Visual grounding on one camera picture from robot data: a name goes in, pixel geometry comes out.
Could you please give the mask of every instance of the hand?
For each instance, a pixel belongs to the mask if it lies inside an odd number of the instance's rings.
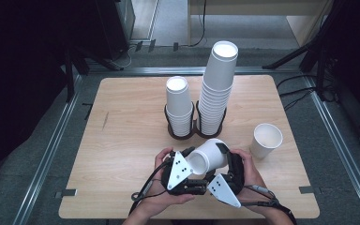
[[[262,176],[253,163],[252,155],[241,149],[233,149],[230,151],[233,154],[238,154],[244,161],[244,186],[258,185],[260,187],[267,188]],[[238,193],[236,198],[241,203],[267,202],[269,200],[263,195],[256,193],[255,191],[248,188],[243,188],[241,192]],[[265,216],[269,224],[293,224],[288,216],[275,208],[262,206],[247,206],[247,208],[255,213]]]
[[[155,158],[155,168],[162,164],[163,159],[173,150],[172,147],[163,149]],[[157,172],[154,176],[154,181],[150,189],[145,196],[151,196],[159,194],[165,191],[165,187],[160,184],[160,178],[162,176],[162,170]],[[195,197],[191,194],[184,194],[174,196],[164,192],[161,195],[152,198],[146,198],[137,206],[137,208],[130,214],[125,220],[124,224],[145,224],[147,220],[155,215],[158,215],[172,204],[182,204]]]

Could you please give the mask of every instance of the light wood tabletop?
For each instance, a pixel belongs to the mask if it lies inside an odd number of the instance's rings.
[[[199,99],[202,77],[186,77],[194,103]],[[76,156],[61,218],[127,218],[130,195],[140,191],[154,170],[154,158],[163,148],[182,151],[206,139],[197,134],[178,141],[168,133],[164,114],[167,77],[108,78],[101,82]],[[271,123],[283,133],[282,145],[266,158],[254,159],[266,185],[296,218],[320,214],[309,187],[308,175],[271,76],[235,76],[223,129],[218,136],[230,148],[247,150],[253,129]],[[222,168],[218,173],[226,173]],[[172,205],[155,218],[261,218],[245,207],[234,208],[206,192],[192,202]]]

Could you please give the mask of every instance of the person's right hand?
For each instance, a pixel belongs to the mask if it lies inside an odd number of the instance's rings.
[[[265,185],[262,176],[259,171],[256,169],[252,155],[241,149],[230,150],[233,154],[239,155],[244,162],[244,186],[253,186],[257,185],[263,188],[267,188]],[[256,193],[253,190],[248,188],[242,188],[241,192],[238,193],[236,198],[240,203],[255,203],[255,202],[267,202],[268,198],[263,195]],[[286,216],[282,211],[277,210],[276,208],[271,207],[262,207],[262,206],[247,206],[251,211],[262,214],[265,216],[269,224],[293,224],[292,221]]]

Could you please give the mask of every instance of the tall cup stack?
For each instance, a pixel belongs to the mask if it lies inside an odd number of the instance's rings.
[[[185,137],[192,124],[193,104],[188,90],[186,78],[175,76],[166,82],[166,114],[173,134]]]
[[[237,56],[238,48],[230,41],[219,41],[212,48],[198,105],[197,128],[204,135],[218,132],[232,91]]]

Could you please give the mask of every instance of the person's left hand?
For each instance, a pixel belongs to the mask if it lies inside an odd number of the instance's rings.
[[[155,169],[162,164],[166,155],[168,155],[172,150],[172,147],[167,147],[156,156]],[[161,169],[154,176],[153,184],[145,196],[156,195],[166,190],[165,187],[160,184],[162,173],[163,171]],[[161,213],[170,205],[186,203],[194,198],[195,197],[191,194],[174,196],[170,195],[168,192],[164,192],[156,197],[143,199],[136,209],[130,214],[124,224],[144,224],[150,217]]]

